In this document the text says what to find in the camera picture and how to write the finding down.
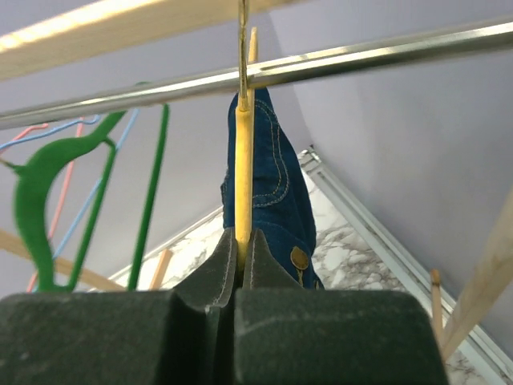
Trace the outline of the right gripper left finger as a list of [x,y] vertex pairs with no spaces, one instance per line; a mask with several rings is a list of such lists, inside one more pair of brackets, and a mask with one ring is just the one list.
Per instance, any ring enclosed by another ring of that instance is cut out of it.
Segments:
[[170,290],[1,302],[4,384],[231,384],[236,242]]

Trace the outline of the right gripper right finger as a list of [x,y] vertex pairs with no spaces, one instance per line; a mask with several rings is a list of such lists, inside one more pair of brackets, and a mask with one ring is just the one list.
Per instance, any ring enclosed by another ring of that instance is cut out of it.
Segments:
[[308,290],[252,234],[234,302],[237,384],[445,384],[427,312],[397,290]]

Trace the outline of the navy blue garment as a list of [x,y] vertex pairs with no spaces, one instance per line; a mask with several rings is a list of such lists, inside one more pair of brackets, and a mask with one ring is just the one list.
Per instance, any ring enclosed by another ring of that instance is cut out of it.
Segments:
[[255,91],[254,122],[252,227],[300,286],[322,290],[312,262],[317,230],[309,192],[267,88]]

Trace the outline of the pink wire hanger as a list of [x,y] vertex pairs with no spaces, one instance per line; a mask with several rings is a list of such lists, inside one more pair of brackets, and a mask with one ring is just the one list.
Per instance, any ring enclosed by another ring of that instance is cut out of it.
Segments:
[[[16,144],[26,143],[27,141],[37,140],[37,139],[41,139],[46,136],[51,136],[51,135],[55,134],[56,132],[60,132],[64,129],[67,129],[67,128],[70,128],[73,126],[76,126],[75,136],[80,137],[83,133],[83,128],[85,125],[87,125],[87,123],[85,122],[85,117],[81,116],[76,120],[72,120],[69,123],[66,123],[62,126],[58,126],[58,127],[52,128],[52,129],[48,129],[48,127],[49,127],[48,123],[30,126],[28,128],[25,128],[19,134],[17,134],[13,139],[6,142],[5,145],[2,145],[1,153],[4,153],[5,151],[12,148]],[[64,179],[63,179],[60,191],[59,191],[58,203],[57,203],[53,217],[50,222],[50,229],[48,232],[48,239],[50,241],[52,240],[55,230],[57,229],[57,226],[59,223],[59,219],[60,219],[60,216],[61,216],[61,213],[63,210],[63,206],[64,206],[65,200],[67,198],[67,192],[69,189],[69,184],[71,182],[71,177],[72,177],[73,171],[74,171],[74,162],[71,161],[67,165],[67,168],[65,171],[65,176],[64,176]]]

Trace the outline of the green hanger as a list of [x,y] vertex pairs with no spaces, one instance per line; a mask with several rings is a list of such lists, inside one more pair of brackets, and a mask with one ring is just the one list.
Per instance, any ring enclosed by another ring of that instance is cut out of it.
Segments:
[[[115,158],[133,127],[133,115],[118,142],[109,136],[125,116],[124,111],[108,114],[98,127],[86,136],[68,137],[40,148],[25,164],[4,165],[17,176],[14,189],[13,213],[18,234],[1,232],[1,249],[17,257],[32,261],[39,292],[71,293],[79,282],[98,290],[121,290],[123,287],[107,278],[84,269],[83,264],[111,179]],[[59,173],[78,158],[93,152],[101,144],[109,149],[102,176],[91,190],[82,213],[89,213],[81,243],[74,261],[62,259],[51,246],[46,226],[46,201]]]

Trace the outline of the wooden hanger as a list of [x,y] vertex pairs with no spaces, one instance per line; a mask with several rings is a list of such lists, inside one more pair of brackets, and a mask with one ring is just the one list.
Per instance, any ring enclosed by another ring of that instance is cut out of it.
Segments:
[[244,271],[252,232],[254,102],[248,89],[247,24],[249,5],[238,2],[239,93],[236,106],[235,237],[237,269]]

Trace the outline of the blue wire hanger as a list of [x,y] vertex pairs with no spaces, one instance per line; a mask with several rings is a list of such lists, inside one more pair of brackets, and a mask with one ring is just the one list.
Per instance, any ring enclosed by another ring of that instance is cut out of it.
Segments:
[[[18,175],[18,183],[14,192],[14,219],[19,235],[39,269],[43,269],[43,267],[52,268],[54,259],[59,255],[58,251],[61,251],[67,244],[86,210],[92,206],[91,216],[83,236],[83,247],[87,248],[89,246],[115,156],[133,128],[139,115],[139,109],[134,110],[123,131],[120,142],[115,143],[109,138],[109,133],[124,115],[125,113],[122,111],[106,116],[98,127],[86,136],[67,137],[49,143],[40,148],[23,165],[7,164],[7,167]],[[51,185],[65,166],[71,161],[94,151],[100,144],[107,144],[110,148],[103,174],[91,189],[79,214],[59,245],[58,251],[54,251],[46,233],[46,199]]]

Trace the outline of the wooden clothes rack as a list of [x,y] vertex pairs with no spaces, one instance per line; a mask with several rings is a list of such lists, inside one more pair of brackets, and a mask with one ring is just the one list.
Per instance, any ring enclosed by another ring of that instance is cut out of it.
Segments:
[[[428,58],[279,84],[321,51],[350,62],[409,41],[470,29],[504,30],[509,1],[307,1],[251,17],[261,73],[296,150],[322,162],[425,267],[459,294],[481,259],[512,185],[512,51]],[[171,104],[148,248],[220,205],[228,105],[236,90],[237,26],[175,38],[9,80],[1,109],[168,85],[222,72],[224,91]]]

